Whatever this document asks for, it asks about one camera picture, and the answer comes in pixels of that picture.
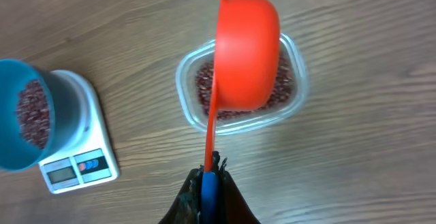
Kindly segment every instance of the scale button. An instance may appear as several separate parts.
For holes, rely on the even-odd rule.
[[[81,164],[79,165],[79,170],[80,170],[80,171],[84,171],[85,168],[86,168],[86,166],[85,166],[84,163],[81,163]]]
[[[97,167],[98,166],[98,160],[97,159],[94,159],[93,160],[93,168],[95,168],[95,167]]]
[[[86,170],[89,170],[89,169],[91,169],[93,167],[93,162],[91,162],[91,161],[87,161],[86,162],[86,167],[85,167],[85,169]]]

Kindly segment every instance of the plastic container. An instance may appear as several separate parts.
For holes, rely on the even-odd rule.
[[[280,35],[281,50],[288,54],[294,72],[295,87],[287,103],[276,108],[257,111],[225,121],[217,121],[215,133],[230,135],[252,131],[282,121],[294,115],[302,108],[309,93],[309,77],[306,66],[295,43],[285,34]],[[206,132],[207,116],[198,102],[195,76],[200,66],[213,59],[215,41],[211,40],[197,50],[189,53],[178,65],[176,70],[176,88],[178,98],[188,122],[196,129]]]
[[[42,150],[21,137],[15,113],[19,92],[34,79],[38,79],[44,90],[50,115],[50,134]],[[80,124],[79,98],[70,84],[17,60],[0,60],[0,83],[0,168],[24,170],[69,142]]]

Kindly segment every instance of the blue button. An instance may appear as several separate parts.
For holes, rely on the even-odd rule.
[[[93,162],[91,162],[91,161],[87,161],[85,164],[86,164],[86,167],[85,167],[86,170],[89,170],[93,167]]]
[[[95,168],[95,167],[97,167],[98,166],[98,160],[97,159],[94,159],[93,160],[93,168]]]

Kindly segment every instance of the red button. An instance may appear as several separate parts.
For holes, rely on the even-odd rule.
[[[79,170],[80,170],[80,171],[84,171],[84,169],[85,169],[85,164],[84,164],[84,163],[81,163],[81,164],[79,165]]]

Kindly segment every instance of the scoop handle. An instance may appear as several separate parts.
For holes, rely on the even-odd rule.
[[[206,132],[206,148],[204,149],[204,172],[212,169],[212,152],[215,147],[215,122],[218,114],[218,94],[215,76],[212,83],[211,104],[209,106],[209,118]]]

